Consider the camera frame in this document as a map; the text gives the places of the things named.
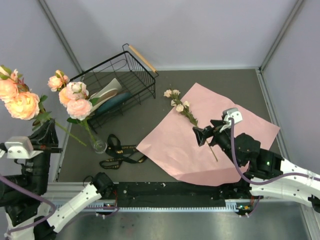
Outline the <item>eucalyptus pink flower sprig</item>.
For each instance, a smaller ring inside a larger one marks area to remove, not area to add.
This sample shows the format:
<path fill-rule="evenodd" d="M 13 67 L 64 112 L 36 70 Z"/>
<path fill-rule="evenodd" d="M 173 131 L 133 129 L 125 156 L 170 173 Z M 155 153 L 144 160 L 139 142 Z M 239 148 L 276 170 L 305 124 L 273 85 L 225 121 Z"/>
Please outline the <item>eucalyptus pink flower sprig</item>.
<path fill-rule="evenodd" d="M 0 100 L 12 118 L 33 121 L 33 127 L 37 130 L 47 120 L 54 119 L 44 107 L 47 98 L 46 95 L 39 96 L 32 92 L 17 69 L 0 66 Z M 79 123 L 70 115 L 68 120 Z"/>

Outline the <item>pale pink peony stem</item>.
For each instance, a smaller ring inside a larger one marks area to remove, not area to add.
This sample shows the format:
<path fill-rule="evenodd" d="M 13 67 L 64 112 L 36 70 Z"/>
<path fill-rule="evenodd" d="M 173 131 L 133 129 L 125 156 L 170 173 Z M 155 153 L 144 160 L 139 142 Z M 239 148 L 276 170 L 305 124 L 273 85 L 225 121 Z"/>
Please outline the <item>pale pink peony stem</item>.
<path fill-rule="evenodd" d="M 80 81 L 68 83 L 66 86 L 66 97 L 69 99 L 66 110 L 70 118 L 79 121 L 88 132 L 93 147 L 97 146 L 98 140 L 91 132 L 88 124 L 93 104 L 89 100 L 90 96 L 87 86 Z"/>

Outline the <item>pink wrapping paper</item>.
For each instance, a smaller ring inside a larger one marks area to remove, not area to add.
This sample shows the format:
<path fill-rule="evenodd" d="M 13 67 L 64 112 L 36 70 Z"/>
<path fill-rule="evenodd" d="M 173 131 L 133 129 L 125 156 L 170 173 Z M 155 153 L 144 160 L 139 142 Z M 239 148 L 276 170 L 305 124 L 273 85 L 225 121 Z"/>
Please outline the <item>pink wrapping paper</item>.
<path fill-rule="evenodd" d="M 188 101 L 200 128 L 220 120 L 223 111 L 238 108 L 243 120 L 235 125 L 235 135 L 246 133 L 270 149 L 280 128 L 255 115 L 229 98 L 195 83 L 182 97 Z M 236 183 L 241 177 L 233 162 L 216 145 L 198 146 L 189 120 L 174 108 L 137 146 L 137 149 L 178 181 L 216 187 Z"/>

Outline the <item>small pink rose sprig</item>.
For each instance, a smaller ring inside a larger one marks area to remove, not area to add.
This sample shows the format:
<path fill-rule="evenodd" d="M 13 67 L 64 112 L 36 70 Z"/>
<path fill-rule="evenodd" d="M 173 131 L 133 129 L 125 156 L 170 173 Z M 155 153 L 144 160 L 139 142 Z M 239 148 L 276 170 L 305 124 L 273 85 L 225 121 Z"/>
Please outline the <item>small pink rose sprig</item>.
<path fill-rule="evenodd" d="M 167 89 L 164 93 L 163 96 L 166 98 L 170 98 L 171 102 L 170 105 L 175 108 L 175 110 L 186 117 L 189 122 L 194 126 L 194 127 L 199 127 L 198 126 L 198 119 L 194 117 L 191 109 L 190 109 L 190 103 L 188 101 L 182 101 L 180 98 L 181 92 L 177 89 Z"/>

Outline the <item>peach rose flower stem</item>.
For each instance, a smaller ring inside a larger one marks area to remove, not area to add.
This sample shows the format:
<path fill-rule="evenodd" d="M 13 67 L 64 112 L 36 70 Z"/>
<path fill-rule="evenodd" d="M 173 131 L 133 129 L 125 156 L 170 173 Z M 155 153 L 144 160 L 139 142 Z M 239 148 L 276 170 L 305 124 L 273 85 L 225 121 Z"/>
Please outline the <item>peach rose flower stem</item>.
<path fill-rule="evenodd" d="M 74 92 L 69 84 L 70 79 L 61 70 L 56 70 L 55 74 L 48 80 L 47 85 L 52 92 L 58 92 L 59 102 L 67 108 L 68 103 L 74 98 Z"/>

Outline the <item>black ribbon gold lettering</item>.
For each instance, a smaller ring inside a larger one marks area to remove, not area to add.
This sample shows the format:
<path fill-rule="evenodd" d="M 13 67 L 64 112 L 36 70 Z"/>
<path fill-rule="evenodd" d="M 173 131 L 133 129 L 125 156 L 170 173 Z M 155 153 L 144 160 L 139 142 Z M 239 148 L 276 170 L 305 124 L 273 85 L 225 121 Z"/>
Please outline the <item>black ribbon gold lettering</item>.
<path fill-rule="evenodd" d="M 141 153 L 137 150 L 137 146 L 122 145 L 119 138 L 114 134 L 110 134 L 107 138 L 105 153 L 110 158 L 99 162 L 99 166 L 105 170 L 118 170 L 123 162 L 128 164 L 142 164 L 148 159 L 144 154 L 137 160 L 132 159 L 133 155 Z"/>

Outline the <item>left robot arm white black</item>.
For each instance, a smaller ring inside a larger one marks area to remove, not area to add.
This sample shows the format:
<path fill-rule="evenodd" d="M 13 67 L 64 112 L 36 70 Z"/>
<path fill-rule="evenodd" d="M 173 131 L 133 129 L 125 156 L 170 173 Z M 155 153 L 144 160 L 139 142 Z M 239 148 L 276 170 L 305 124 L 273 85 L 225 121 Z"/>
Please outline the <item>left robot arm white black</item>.
<path fill-rule="evenodd" d="M 0 206 L 4 208 L 7 240 L 54 240 L 82 210 L 109 198 L 114 183 L 99 172 L 71 200 L 57 208 L 43 195 L 48 190 L 51 155 L 61 153 L 54 119 L 46 120 L 30 136 L 13 136 L 0 145 L 0 155 L 24 160 L 21 173 L 0 177 Z"/>

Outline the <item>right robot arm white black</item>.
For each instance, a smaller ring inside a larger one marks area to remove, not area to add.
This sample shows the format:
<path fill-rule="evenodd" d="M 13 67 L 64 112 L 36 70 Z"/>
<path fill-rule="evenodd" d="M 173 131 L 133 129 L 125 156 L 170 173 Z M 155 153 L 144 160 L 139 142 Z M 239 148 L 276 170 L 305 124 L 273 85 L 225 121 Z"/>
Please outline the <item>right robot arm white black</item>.
<path fill-rule="evenodd" d="M 239 198 L 253 196 L 286 199 L 320 211 L 320 176 L 285 157 L 261 148 L 261 143 L 246 133 L 235 136 L 235 121 L 222 129 L 223 121 L 212 120 L 212 126 L 193 127 L 199 146 L 211 138 L 209 146 L 219 146 L 232 161 L 243 180 L 233 185 Z"/>

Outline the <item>clear glass vase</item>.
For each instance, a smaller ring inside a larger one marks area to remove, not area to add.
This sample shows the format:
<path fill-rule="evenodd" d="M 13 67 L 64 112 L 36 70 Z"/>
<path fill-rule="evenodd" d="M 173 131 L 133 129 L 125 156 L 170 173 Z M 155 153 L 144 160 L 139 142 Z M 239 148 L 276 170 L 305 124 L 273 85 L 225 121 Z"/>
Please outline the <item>clear glass vase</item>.
<path fill-rule="evenodd" d="M 97 154 L 103 154 L 103 153 L 106 152 L 106 149 L 107 149 L 108 145 L 103 140 L 96 140 L 96 141 L 93 142 L 92 146 L 93 146 L 94 151 Z"/>

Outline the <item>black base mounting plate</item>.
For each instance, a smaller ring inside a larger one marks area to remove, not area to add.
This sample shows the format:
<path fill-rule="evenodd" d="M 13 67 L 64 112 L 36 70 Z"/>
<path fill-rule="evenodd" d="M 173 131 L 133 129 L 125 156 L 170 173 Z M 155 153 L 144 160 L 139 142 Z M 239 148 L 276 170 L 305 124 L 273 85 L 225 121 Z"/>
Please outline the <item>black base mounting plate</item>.
<path fill-rule="evenodd" d="M 211 196 L 215 199 L 240 199 L 233 184 L 203 186 L 185 182 L 119 182 L 114 185 L 118 196 Z"/>

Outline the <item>cream plate in basket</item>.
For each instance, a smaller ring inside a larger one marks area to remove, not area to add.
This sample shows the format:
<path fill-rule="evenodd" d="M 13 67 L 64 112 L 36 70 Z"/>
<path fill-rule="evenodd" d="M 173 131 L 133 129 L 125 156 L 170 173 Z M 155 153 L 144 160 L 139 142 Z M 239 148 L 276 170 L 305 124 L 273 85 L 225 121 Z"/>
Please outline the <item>cream plate in basket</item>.
<path fill-rule="evenodd" d="M 97 102 L 92 105 L 92 109 L 90 111 L 90 114 L 92 115 L 103 103 L 105 103 L 106 101 L 108 101 L 109 99 L 113 98 L 114 96 L 116 96 L 118 93 L 118 90 L 117 89 L 111 89 L 111 90 L 108 90 L 104 93 L 101 93 L 99 95 L 98 100 Z"/>

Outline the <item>dark teal plate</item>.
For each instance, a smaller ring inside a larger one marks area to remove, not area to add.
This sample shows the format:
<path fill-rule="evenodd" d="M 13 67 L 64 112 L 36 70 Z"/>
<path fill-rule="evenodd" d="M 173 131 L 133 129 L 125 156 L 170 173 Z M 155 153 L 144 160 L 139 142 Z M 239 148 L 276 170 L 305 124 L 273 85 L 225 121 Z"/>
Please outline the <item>dark teal plate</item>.
<path fill-rule="evenodd" d="M 112 110 L 115 107 L 119 107 L 121 104 L 124 104 L 128 99 L 132 97 L 130 92 L 123 92 L 117 94 L 116 96 L 108 99 L 104 103 L 102 103 L 93 113 L 95 115 L 103 114 Z"/>

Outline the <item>white plate in basket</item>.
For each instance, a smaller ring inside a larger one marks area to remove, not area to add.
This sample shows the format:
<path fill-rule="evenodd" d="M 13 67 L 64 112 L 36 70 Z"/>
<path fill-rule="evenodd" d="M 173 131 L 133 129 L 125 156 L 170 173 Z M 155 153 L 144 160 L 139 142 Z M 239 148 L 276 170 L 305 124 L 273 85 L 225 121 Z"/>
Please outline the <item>white plate in basket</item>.
<path fill-rule="evenodd" d="M 118 92 L 122 89 L 121 84 L 119 83 L 119 81 L 116 78 L 113 78 L 111 80 L 111 82 L 108 85 L 106 85 L 102 90 L 92 94 L 90 99 L 97 98 L 97 97 L 99 97 L 100 94 L 103 94 L 104 92 L 107 92 L 112 89 L 116 89 L 116 90 L 118 90 Z"/>

